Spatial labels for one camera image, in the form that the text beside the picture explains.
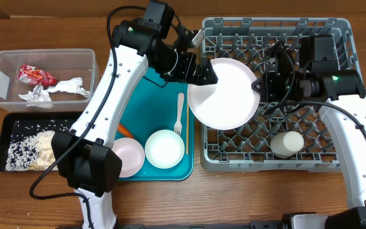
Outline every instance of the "teal tray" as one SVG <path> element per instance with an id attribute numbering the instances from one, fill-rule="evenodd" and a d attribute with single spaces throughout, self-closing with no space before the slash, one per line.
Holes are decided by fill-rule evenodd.
<path id="1" fill-rule="evenodd" d="M 146 77 L 164 84 L 163 79 L 154 69 L 149 69 Z M 126 105 L 120 123 L 124 125 L 134 138 L 145 148 L 149 136 L 158 130 L 172 130 L 177 117 L 177 95 L 183 92 L 184 105 L 182 112 L 182 133 L 184 145 L 187 147 L 187 85 L 182 83 L 169 83 L 165 88 L 160 88 L 153 83 L 142 79 L 135 88 L 131 99 Z M 115 139 L 124 137 L 118 133 Z M 194 166 L 194 115 L 189 111 L 189 145 L 188 154 L 184 153 L 183 159 L 170 169 L 159 169 L 150 164 L 145 158 L 144 165 L 136 175 L 120 178 L 120 181 L 181 181 L 190 176 Z"/>

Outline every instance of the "wooden table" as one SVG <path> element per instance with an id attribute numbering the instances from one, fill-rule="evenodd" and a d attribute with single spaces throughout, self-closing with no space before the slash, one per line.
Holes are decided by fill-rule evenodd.
<path id="1" fill-rule="evenodd" d="M 253 17 L 345 17 L 352 25 L 366 86 L 366 13 L 321 15 L 252 15 Z M 201 27 L 203 17 L 182 17 L 188 28 Z M 118 24 L 124 18 L 114 18 Z M 0 20 L 0 51 L 36 48 L 91 48 L 101 74 L 108 59 L 105 18 Z M 0 109 L 1 123 L 6 111 Z M 218 173 L 200 165 L 200 125 L 196 123 L 195 165 L 182 182 L 122 182 L 112 191 L 112 206 L 121 223 L 146 225 L 247 223 L 280 219 L 283 213 L 316 211 L 335 214 L 346 209 L 341 173 Z M 0 229 L 54 228 L 80 225 L 76 198 L 34 200 L 29 186 L 39 174 L 0 172 Z M 57 173 L 37 188 L 40 195 L 72 191 Z"/>

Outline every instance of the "white cup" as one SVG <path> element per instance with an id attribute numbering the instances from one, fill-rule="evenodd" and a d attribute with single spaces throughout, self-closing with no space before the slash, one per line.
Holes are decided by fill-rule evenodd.
<path id="1" fill-rule="evenodd" d="M 304 139 L 296 131 L 276 134 L 271 140 L 272 152 L 280 158 L 288 158 L 303 148 Z"/>

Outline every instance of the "plastic fork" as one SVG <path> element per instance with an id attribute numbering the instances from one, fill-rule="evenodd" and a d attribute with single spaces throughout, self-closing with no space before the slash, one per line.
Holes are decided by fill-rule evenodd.
<path id="1" fill-rule="evenodd" d="M 177 120 L 175 123 L 175 133 L 178 134 L 179 136 L 182 133 L 182 122 L 180 120 L 182 118 L 183 102 L 184 102 L 184 93 L 181 92 L 177 95 Z"/>

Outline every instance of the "pink bowl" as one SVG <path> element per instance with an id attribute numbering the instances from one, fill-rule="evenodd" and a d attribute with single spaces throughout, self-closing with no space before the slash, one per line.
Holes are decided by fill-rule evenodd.
<path id="1" fill-rule="evenodd" d="M 135 139 L 124 137 L 115 140 L 112 151 L 122 160 L 120 178 L 135 175 L 144 165 L 144 148 Z"/>

